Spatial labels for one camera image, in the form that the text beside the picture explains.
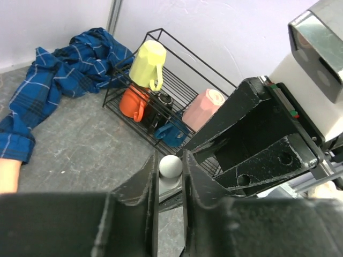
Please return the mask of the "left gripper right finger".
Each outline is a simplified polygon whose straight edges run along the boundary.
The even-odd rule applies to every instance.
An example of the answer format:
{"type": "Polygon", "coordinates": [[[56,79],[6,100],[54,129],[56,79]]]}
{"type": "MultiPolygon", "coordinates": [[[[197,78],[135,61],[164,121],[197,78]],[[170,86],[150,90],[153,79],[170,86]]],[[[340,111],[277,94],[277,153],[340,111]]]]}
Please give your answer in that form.
{"type": "Polygon", "coordinates": [[[183,152],[183,256],[342,256],[342,202],[241,198],[183,152]]]}

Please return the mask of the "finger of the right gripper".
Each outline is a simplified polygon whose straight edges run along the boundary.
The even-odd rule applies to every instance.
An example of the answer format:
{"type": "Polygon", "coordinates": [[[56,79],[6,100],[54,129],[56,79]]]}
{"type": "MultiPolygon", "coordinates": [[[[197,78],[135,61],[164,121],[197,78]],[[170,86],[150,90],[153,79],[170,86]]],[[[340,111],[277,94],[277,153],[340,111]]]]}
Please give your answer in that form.
{"type": "Polygon", "coordinates": [[[318,157],[299,134],[287,135],[214,179],[229,191],[246,197],[275,187],[318,164],[318,157]]]}
{"type": "Polygon", "coordinates": [[[184,149],[223,147],[250,157],[296,132],[291,115],[260,80],[243,80],[184,149]]]}

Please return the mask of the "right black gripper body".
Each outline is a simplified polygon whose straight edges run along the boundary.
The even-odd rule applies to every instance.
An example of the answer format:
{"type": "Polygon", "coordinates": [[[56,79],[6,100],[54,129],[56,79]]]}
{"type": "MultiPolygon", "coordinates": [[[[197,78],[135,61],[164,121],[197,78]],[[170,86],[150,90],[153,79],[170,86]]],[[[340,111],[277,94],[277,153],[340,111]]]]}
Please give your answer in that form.
{"type": "Polygon", "coordinates": [[[339,178],[340,175],[331,164],[329,152],[339,149],[340,153],[336,159],[342,163],[342,133],[326,140],[318,126],[309,118],[303,106],[298,103],[283,83],[273,83],[267,76],[259,76],[258,79],[278,101],[280,107],[287,112],[302,140],[316,157],[316,166],[311,169],[314,178],[316,180],[339,178]]]}

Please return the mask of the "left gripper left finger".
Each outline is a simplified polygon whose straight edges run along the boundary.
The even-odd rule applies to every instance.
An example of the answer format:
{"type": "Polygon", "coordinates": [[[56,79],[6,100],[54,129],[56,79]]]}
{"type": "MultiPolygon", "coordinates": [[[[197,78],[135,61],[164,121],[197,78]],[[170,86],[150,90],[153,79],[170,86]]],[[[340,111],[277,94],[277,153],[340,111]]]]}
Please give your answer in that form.
{"type": "Polygon", "coordinates": [[[159,157],[111,192],[1,196],[1,256],[156,256],[159,157]]]}

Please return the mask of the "white nail polish cap brush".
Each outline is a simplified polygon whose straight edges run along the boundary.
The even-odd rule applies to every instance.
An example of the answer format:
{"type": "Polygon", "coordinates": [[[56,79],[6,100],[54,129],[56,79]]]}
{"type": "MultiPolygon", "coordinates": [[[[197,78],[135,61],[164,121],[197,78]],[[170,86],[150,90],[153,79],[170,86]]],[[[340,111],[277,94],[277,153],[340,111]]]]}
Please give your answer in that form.
{"type": "Polygon", "coordinates": [[[166,178],[178,178],[182,173],[182,161],[175,155],[166,155],[159,163],[159,172],[166,178]]]}

